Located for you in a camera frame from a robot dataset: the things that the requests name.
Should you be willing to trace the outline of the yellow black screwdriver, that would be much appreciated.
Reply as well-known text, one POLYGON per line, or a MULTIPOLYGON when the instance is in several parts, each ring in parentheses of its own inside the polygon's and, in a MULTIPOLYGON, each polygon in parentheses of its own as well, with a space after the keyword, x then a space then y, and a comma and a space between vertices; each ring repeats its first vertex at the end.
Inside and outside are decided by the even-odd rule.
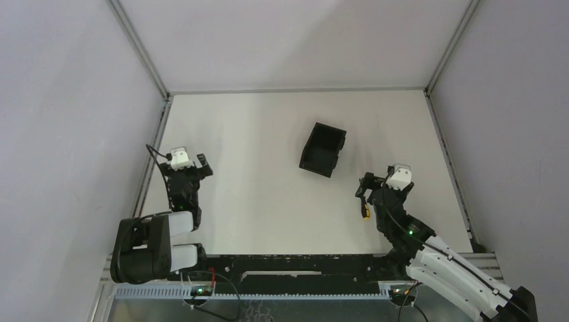
POLYGON ((369 220, 370 210, 369 210, 368 203, 367 203, 367 200, 365 197, 360 197, 360 204, 361 204, 360 212, 361 212, 362 218, 364 220, 369 220))

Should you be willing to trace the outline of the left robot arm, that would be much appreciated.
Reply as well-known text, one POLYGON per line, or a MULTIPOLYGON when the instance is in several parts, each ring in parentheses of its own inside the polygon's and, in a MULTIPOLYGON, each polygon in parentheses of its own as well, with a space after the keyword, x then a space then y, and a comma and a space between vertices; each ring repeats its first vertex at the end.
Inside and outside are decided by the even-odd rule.
POLYGON ((110 275, 116 283, 143 284, 168 278, 205 259, 200 243, 175 244, 173 238, 198 230, 201 181, 213 174, 204 154, 200 166, 183 149, 173 150, 169 162, 159 165, 165 179, 169 211, 119 223, 111 257, 110 275))

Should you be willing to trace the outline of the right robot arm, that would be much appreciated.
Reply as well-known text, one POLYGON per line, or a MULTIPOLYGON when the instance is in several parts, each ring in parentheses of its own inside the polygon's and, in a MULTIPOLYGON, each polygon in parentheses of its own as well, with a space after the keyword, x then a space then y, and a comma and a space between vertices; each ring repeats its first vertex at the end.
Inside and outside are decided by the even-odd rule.
POLYGON ((435 231, 404 208, 413 188, 411 171, 390 166, 385 178, 367 172, 356 198, 364 218, 374 214, 376 228, 392 245, 387 258, 417 283, 430 287, 472 321, 537 321, 535 297, 471 264, 435 231))

